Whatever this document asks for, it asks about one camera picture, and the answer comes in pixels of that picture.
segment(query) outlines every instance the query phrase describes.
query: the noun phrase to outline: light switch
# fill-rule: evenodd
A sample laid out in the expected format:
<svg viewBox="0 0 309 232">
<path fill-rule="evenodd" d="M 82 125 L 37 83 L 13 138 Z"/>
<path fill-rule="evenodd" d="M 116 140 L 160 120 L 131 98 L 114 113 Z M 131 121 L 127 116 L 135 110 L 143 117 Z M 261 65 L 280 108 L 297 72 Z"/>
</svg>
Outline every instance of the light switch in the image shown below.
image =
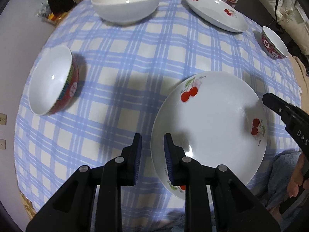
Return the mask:
<svg viewBox="0 0 309 232">
<path fill-rule="evenodd" d="M 0 113 L 0 125 L 7 125 L 7 115 Z"/>
<path fill-rule="evenodd" d="M 5 139 L 0 139 L 0 149 L 5 150 L 6 148 Z"/>
</svg>

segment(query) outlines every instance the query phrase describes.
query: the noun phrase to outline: blue and white checkered tablecloth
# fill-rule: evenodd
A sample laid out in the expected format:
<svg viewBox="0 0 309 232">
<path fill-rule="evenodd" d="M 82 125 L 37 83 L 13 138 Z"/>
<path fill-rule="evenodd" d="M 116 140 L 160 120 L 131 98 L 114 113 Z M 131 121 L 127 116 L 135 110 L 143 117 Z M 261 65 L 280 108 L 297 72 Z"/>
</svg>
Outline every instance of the blue and white checkered tablecloth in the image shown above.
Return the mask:
<svg viewBox="0 0 309 232">
<path fill-rule="evenodd" d="M 33 115 L 24 88 L 15 130 L 18 185 L 38 211 L 81 165 L 104 165 L 143 137 L 140 175 L 135 187 L 123 187 L 124 231 L 150 231 L 168 225 L 184 211 L 184 202 L 157 178 L 150 157 L 156 114 L 171 90 L 203 71 L 225 71 L 242 78 L 261 97 L 272 92 L 300 106 L 299 87 L 289 59 L 273 60 L 258 42 L 261 27 L 246 18 L 249 30 L 220 30 L 194 14 L 183 0 L 161 0 L 148 18 L 132 26 L 101 20 L 91 0 L 81 2 L 52 33 L 48 49 L 68 46 L 80 69 L 78 89 L 66 111 Z M 265 188 L 273 157 L 296 143 L 274 113 L 268 115 L 264 160 L 248 184 Z"/>
</svg>

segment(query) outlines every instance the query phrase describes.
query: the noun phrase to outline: plate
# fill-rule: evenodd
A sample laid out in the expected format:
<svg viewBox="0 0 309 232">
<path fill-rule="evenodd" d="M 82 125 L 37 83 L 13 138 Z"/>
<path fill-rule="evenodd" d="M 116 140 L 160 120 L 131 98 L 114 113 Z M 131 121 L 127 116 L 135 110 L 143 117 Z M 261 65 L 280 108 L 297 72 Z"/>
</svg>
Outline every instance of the plate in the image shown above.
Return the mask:
<svg viewBox="0 0 309 232">
<path fill-rule="evenodd" d="M 230 32 L 245 32 L 248 24 L 244 16 L 222 0 L 186 0 L 201 18 Z"/>
<path fill-rule="evenodd" d="M 163 102 L 151 133 L 151 157 L 162 184 L 185 200 L 183 187 L 168 179 L 163 136 L 202 165 L 227 165 L 247 184 L 258 170 L 267 143 L 262 102 L 248 84 L 225 72 L 204 72 L 183 81 Z"/>
</svg>

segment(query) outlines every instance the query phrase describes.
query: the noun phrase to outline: small red bowl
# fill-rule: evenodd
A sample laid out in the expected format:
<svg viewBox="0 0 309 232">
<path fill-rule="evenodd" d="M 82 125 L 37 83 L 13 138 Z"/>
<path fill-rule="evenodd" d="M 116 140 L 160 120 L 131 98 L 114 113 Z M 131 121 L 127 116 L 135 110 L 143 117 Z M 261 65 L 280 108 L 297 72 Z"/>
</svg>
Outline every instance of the small red bowl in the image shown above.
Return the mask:
<svg viewBox="0 0 309 232">
<path fill-rule="evenodd" d="M 38 62 L 29 85 L 29 106 L 35 115 L 58 112 L 74 96 L 78 66 L 70 49 L 57 46 Z"/>
<path fill-rule="evenodd" d="M 289 51 L 284 42 L 270 28 L 264 26 L 261 37 L 265 50 L 272 58 L 282 59 L 289 56 Z"/>
</svg>

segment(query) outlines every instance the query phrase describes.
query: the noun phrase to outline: metal screw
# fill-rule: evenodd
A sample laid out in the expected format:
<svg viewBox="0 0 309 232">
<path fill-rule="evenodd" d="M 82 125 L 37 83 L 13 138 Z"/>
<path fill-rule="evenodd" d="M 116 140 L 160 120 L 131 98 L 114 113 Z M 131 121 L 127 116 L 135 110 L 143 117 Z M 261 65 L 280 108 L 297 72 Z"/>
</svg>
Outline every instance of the metal screw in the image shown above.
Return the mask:
<svg viewBox="0 0 309 232">
<path fill-rule="evenodd" d="M 186 162 L 186 163 L 191 162 L 191 160 L 192 159 L 190 157 L 187 157 L 187 156 L 182 158 L 182 161 Z"/>
<path fill-rule="evenodd" d="M 117 157 L 117 158 L 115 158 L 115 162 L 116 163 L 122 163 L 122 162 L 124 162 L 125 161 L 125 158 L 124 157 Z"/>
<path fill-rule="evenodd" d="M 79 168 L 79 171 L 80 171 L 81 173 L 87 172 L 87 171 L 88 171 L 88 167 L 87 167 L 87 166 L 81 166 L 81 167 Z"/>
<path fill-rule="evenodd" d="M 219 165 L 218 169 L 219 169 L 221 172 L 225 172 L 228 168 L 227 168 L 227 166 L 225 166 L 225 165 Z"/>
</svg>

